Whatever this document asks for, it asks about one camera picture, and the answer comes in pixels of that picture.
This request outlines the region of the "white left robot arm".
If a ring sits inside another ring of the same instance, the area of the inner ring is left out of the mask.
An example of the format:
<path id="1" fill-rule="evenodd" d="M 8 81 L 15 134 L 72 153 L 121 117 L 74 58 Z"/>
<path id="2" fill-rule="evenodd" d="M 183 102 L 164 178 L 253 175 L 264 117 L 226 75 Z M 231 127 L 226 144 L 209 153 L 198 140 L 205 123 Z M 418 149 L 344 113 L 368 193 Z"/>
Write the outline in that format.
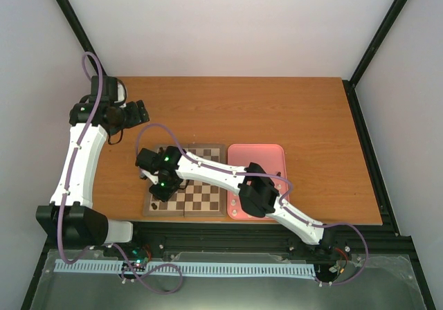
<path id="1" fill-rule="evenodd" d="M 122 80 L 93 76 L 91 92 L 69 113 L 70 138 L 64 168 L 48 205 L 36 220 L 48 239 L 64 246 L 119 243 L 128 256 L 139 255 L 144 239 L 128 221 L 108 219 L 93 209 L 93 182 L 101 150 L 111 136 L 148 122 L 143 101 L 127 101 Z"/>

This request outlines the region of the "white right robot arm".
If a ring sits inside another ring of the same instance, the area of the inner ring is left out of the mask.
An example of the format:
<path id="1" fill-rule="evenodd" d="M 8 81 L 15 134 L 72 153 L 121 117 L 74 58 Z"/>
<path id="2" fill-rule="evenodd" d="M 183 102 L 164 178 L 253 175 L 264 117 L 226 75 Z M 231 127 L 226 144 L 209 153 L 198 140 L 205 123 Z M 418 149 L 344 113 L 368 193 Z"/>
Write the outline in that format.
<path id="1" fill-rule="evenodd" d="M 137 153 L 136 166 L 151 181 L 149 191 L 160 201 L 168 201 L 184 181 L 201 181 L 237 195 L 246 214 L 277 221 L 320 252 L 333 245 L 333 234 L 326 231 L 325 224 L 291 205 L 289 193 L 282 194 L 275 186 L 276 181 L 287 180 L 267 174 L 257 163 L 226 165 L 168 146 L 157 152 L 143 148 Z"/>

